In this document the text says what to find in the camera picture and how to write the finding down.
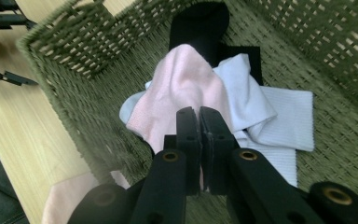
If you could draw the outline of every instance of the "screw hole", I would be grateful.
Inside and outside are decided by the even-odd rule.
[[[247,161],[255,161],[257,159],[257,155],[251,151],[240,152],[240,157]]]
[[[162,156],[165,161],[177,161],[178,155],[174,152],[167,152]]]
[[[287,214],[287,219],[289,219],[292,223],[296,223],[296,224],[306,223],[305,218],[297,212],[289,212]]]
[[[351,196],[340,189],[336,188],[324,188],[324,196],[330,201],[342,205],[350,205],[352,203]]]

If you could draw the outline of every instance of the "pink towel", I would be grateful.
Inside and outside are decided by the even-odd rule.
[[[142,136],[157,153],[163,149],[164,135],[176,134],[176,112],[192,106],[198,115],[202,105],[218,110],[232,131],[222,80],[195,49],[181,45],[159,62],[127,128]]]
[[[110,175],[124,189],[130,187],[127,179],[120,171],[112,171]],[[42,223],[68,223],[69,218],[84,196],[97,186],[99,186],[99,183],[92,173],[79,175],[52,186],[43,211]]]

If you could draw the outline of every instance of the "white cloth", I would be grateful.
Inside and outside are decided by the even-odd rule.
[[[145,95],[145,92],[146,91],[141,91],[136,94],[133,94],[121,106],[118,115],[120,116],[121,121],[123,121],[125,124],[127,124],[127,122],[129,121],[133,108],[135,107],[136,103],[138,103],[139,99],[141,99],[141,97]]]
[[[248,128],[252,140],[268,146],[312,151],[312,92],[271,87],[261,89],[278,116],[266,122],[261,131],[256,126]]]
[[[268,120],[277,116],[260,86],[250,76],[247,54],[226,59],[213,70],[225,85],[234,132],[249,127],[261,130]]]

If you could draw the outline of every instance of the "woven basket wall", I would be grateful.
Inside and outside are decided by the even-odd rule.
[[[138,0],[115,17],[102,1],[69,1],[19,46],[101,182],[147,174],[147,145],[118,111],[168,52],[172,16],[193,1]],[[223,41],[260,46],[266,85],[314,93],[314,152],[298,152],[299,187],[331,180],[358,193],[358,1],[226,1]],[[229,223],[224,197],[187,200],[187,223]]]

